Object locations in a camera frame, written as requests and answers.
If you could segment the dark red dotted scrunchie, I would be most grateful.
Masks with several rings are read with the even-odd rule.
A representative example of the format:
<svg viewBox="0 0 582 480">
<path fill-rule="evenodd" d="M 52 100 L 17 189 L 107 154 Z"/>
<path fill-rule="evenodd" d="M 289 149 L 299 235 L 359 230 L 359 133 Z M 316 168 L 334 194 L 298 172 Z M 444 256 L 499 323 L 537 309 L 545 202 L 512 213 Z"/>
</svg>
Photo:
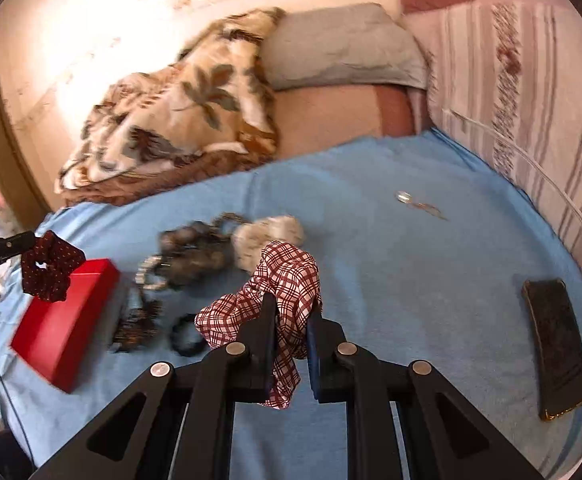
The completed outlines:
<svg viewBox="0 0 582 480">
<path fill-rule="evenodd" d="M 85 261 L 82 250 L 47 231 L 21 256 L 23 292 L 42 301 L 65 301 L 70 276 Z"/>
</svg>

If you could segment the black feather hair clip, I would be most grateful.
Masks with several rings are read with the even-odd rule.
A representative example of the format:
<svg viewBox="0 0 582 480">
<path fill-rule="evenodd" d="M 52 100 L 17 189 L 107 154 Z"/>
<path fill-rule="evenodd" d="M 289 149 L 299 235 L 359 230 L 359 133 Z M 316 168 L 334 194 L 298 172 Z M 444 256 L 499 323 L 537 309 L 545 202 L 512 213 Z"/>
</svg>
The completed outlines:
<svg viewBox="0 0 582 480">
<path fill-rule="evenodd" d="M 117 320 L 110 350 L 129 353 L 144 348 L 156 335 L 161 314 L 161 301 L 150 299 L 141 288 L 132 286 Z"/>
</svg>

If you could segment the grey sheer scrunchie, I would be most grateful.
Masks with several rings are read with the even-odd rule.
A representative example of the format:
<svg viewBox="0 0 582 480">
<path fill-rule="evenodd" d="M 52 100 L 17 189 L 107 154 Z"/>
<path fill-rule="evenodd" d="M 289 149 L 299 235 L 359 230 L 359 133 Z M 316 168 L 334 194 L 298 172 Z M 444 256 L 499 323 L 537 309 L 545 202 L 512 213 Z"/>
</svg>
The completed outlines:
<svg viewBox="0 0 582 480">
<path fill-rule="evenodd" d="M 225 212 L 210 223 L 193 221 L 161 232 L 161 261 L 154 266 L 153 274 L 169 288 L 181 288 L 225 271 L 234 263 L 233 231 L 245 222 L 240 214 Z"/>
</svg>

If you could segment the white dotted scrunchie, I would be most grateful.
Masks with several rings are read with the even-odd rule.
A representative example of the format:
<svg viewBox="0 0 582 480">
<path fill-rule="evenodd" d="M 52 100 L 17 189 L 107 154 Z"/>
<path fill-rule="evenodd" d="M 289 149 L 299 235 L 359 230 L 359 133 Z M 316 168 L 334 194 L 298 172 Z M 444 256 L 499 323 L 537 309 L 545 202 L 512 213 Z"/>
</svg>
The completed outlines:
<svg viewBox="0 0 582 480">
<path fill-rule="evenodd" d="M 267 217 L 241 224 L 231 235 L 234 263 L 238 269 L 252 274 L 269 242 L 300 246 L 304 239 L 302 225 L 292 216 Z"/>
</svg>

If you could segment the red jewelry box tray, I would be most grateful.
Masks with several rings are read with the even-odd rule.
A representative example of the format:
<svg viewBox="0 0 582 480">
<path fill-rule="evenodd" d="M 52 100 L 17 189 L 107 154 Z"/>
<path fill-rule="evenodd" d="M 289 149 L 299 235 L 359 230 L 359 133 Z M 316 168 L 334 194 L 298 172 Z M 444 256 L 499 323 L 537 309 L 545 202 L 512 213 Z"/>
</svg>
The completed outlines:
<svg viewBox="0 0 582 480">
<path fill-rule="evenodd" d="M 111 260 L 86 261 L 70 276 L 65 300 L 30 300 L 11 349 L 48 384 L 72 392 L 94 329 L 119 279 L 120 271 Z"/>
</svg>

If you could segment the black smartphone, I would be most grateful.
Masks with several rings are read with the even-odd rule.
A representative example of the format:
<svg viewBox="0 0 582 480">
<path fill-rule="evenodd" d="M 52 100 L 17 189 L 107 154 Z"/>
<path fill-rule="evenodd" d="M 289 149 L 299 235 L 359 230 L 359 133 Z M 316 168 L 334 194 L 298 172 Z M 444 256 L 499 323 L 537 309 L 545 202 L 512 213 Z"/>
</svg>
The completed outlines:
<svg viewBox="0 0 582 480">
<path fill-rule="evenodd" d="M 534 336 L 539 418 L 548 422 L 582 405 L 582 336 L 564 281 L 526 281 L 522 296 Z"/>
</svg>

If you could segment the light blue bed sheet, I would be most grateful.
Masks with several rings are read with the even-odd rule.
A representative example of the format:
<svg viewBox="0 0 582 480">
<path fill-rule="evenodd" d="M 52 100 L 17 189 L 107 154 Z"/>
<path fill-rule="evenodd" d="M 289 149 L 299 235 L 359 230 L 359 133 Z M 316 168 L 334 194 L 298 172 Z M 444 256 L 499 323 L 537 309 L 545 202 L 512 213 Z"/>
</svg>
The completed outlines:
<svg viewBox="0 0 582 480">
<path fill-rule="evenodd" d="M 432 204 L 440 220 L 395 193 Z M 167 333 L 184 312 L 236 292 L 248 274 L 230 269 L 198 287 L 155 295 L 161 328 L 148 348 L 108 351 L 128 282 L 157 252 L 163 231 L 224 212 L 248 220 L 289 214 L 319 266 L 324 317 L 379 359 L 430 361 L 547 479 L 582 459 L 582 406 L 552 422 L 538 417 L 527 280 L 560 278 L 582 333 L 582 274 L 527 198 L 441 134 L 361 139 L 250 172 L 183 186 L 130 205 L 85 203 L 47 217 L 89 259 L 108 258 L 122 279 L 108 303 L 76 388 L 66 394 L 10 349 L 29 304 L 18 264 L 0 298 L 0 374 L 41 466 L 156 361 L 188 364 Z M 239 404 L 231 479 L 346 479 L 345 410 L 320 405 L 306 362 L 290 407 Z"/>
</svg>

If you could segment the floral leaf print blanket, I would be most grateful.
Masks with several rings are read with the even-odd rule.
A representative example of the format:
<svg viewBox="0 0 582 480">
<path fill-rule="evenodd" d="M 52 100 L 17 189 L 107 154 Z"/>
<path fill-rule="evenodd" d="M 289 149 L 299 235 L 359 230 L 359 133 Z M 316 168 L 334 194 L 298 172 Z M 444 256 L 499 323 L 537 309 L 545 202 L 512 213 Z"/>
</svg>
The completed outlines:
<svg viewBox="0 0 582 480">
<path fill-rule="evenodd" d="M 260 58 L 280 8 L 210 23 L 175 63 L 108 87 L 54 182 L 67 205 L 122 206 L 272 162 L 274 90 Z"/>
</svg>

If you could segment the grey pillow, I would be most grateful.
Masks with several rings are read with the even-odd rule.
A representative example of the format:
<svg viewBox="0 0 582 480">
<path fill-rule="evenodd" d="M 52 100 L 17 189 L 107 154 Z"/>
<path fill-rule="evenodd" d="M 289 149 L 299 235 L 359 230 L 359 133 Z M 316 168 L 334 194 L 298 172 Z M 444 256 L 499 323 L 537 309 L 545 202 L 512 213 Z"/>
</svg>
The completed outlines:
<svg viewBox="0 0 582 480">
<path fill-rule="evenodd" d="M 263 42 L 260 57 L 276 90 L 428 85 L 428 66 L 417 41 L 376 3 L 290 13 Z"/>
</svg>

